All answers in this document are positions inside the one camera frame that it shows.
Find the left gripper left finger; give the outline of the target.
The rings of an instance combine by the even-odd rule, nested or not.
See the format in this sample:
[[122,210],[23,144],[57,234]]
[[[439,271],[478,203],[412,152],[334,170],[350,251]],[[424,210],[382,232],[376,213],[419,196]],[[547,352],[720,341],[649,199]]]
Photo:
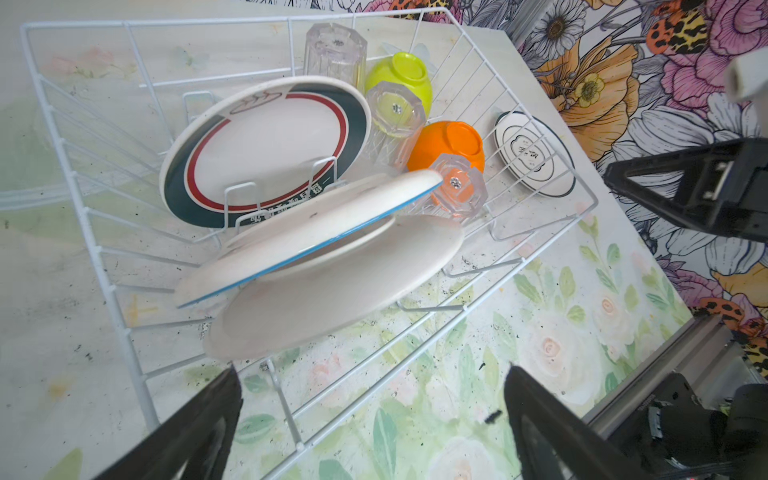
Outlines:
[[230,367],[98,477],[221,479],[242,405],[241,383]]

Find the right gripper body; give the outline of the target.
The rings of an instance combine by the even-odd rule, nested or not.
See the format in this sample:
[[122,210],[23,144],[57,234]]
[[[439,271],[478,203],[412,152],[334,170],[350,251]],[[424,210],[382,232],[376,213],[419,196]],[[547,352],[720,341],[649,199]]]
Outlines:
[[724,73],[729,100],[752,102],[764,138],[767,137],[767,51],[767,47],[762,47],[734,57]]

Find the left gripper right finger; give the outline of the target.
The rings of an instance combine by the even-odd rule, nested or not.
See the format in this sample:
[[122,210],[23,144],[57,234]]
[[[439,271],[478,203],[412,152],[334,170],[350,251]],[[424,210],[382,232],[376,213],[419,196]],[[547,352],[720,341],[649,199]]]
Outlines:
[[504,399],[524,479],[650,477],[523,368],[510,368]]

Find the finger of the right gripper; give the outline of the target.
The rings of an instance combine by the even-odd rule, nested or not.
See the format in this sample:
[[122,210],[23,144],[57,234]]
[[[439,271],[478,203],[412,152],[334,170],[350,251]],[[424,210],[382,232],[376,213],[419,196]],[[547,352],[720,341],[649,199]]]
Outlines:
[[[668,198],[639,183],[679,173]],[[767,241],[767,140],[742,138],[609,165],[614,192],[670,223],[716,236]]]

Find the white plate green clover emblem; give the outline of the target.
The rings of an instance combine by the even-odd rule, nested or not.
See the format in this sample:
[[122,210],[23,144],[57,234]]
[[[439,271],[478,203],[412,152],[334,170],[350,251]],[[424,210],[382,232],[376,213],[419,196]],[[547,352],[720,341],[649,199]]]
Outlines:
[[521,111],[502,113],[494,140],[511,174],[529,190],[563,198],[576,186],[575,164],[563,141],[546,124]]

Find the white wire dish rack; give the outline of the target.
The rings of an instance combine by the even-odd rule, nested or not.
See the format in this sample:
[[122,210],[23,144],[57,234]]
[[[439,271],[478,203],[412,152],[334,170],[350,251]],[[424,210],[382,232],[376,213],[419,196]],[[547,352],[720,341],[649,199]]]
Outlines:
[[[465,341],[506,284],[598,199],[557,134],[534,118],[457,24],[400,13],[29,22],[24,54],[147,429],[169,418],[155,377],[262,365],[235,440],[266,478],[417,476],[425,423],[381,389],[434,377],[449,351],[464,400],[501,360]],[[339,23],[371,46],[425,41],[432,121],[469,124],[482,169],[391,176],[394,83],[367,101],[304,72],[303,40]]]

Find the green red rimmed plate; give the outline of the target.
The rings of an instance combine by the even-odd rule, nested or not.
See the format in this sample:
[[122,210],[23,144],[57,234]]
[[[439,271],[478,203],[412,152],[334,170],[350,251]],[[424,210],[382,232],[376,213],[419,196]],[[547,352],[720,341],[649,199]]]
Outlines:
[[233,226],[322,193],[360,156],[372,117],[363,94],[324,76],[270,80],[208,108],[176,138],[159,191],[178,219]]

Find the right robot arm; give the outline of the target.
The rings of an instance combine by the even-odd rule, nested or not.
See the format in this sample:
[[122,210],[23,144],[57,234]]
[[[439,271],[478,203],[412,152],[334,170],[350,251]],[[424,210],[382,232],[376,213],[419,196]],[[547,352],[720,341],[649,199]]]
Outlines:
[[[767,240],[767,139],[743,137],[614,163],[606,185],[685,230],[725,240]],[[729,413],[676,400],[646,409],[649,441],[682,469],[674,478],[728,474],[764,477],[767,387],[747,384]]]

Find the plain white plate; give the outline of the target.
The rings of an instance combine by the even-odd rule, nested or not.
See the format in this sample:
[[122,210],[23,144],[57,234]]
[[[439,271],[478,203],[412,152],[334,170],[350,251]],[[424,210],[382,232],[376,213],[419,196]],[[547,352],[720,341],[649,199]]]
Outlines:
[[248,283],[211,323],[210,358],[260,359],[376,312],[433,277],[458,252],[462,226],[389,216]]

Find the near clear glass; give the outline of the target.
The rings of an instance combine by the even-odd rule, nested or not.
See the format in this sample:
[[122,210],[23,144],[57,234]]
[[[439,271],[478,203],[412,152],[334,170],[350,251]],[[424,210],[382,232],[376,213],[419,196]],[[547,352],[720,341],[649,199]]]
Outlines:
[[467,223],[479,215],[488,191],[483,174],[463,156],[441,154],[430,166],[442,183],[420,204],[419,212]]

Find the clear glass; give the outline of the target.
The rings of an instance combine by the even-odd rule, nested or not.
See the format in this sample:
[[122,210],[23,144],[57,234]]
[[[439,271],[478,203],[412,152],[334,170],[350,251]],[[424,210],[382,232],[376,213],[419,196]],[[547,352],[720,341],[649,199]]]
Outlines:
[[463,156],[441,154],[430,166],[442,183],[420,204],[419,212],[467,223],[479,215],[488,191],[483,174]]
[[338,79],[362,92],[367,47],[367,41],[354,29],[315,23],[306,34],[303,74]]
[[382,81],[366,93],[371,131],[363,158],[375,166],[401,173],[426,126],[422,101],[406,86]]

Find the orange bowl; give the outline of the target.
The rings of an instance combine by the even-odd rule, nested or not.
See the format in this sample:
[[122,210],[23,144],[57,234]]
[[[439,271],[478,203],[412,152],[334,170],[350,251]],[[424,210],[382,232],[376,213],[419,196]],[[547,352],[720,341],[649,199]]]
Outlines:
[[421,130],[407,161],[407,170],[429,168],[442,154],[462,156],[480,172],[485,169],[484,143],[480,134],[461,121],[439,121]]

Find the blue rimmed watermelon plate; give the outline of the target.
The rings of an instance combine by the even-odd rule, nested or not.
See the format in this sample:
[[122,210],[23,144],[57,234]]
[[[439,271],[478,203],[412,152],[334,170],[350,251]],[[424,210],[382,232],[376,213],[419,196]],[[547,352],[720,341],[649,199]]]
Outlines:
[[430,169],[376,174],[324,192],[233,237],[220,255],[177,286],[184,308],[271,273],[370,225],[432,192],[442,176]]

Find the lime green bowl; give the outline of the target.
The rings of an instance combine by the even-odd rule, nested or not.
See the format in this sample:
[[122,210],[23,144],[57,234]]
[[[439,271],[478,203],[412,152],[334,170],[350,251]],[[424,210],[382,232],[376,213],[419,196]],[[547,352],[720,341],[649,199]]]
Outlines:
[[416,55],[398,52],[378,61],[368,73],[364,92],[367,93],[381,82],[403,85],[421,102],[426,116],[431,113],[433,102],[432,83],[426,64]]

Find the far clear glass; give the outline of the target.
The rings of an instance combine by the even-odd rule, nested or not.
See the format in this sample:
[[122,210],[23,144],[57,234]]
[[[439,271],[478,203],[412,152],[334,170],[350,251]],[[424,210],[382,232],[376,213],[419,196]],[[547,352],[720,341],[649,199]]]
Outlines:
[[338,79],[362,92],[367,47],[367,41],[354,29],[315,23],[306,34],[303,74]]

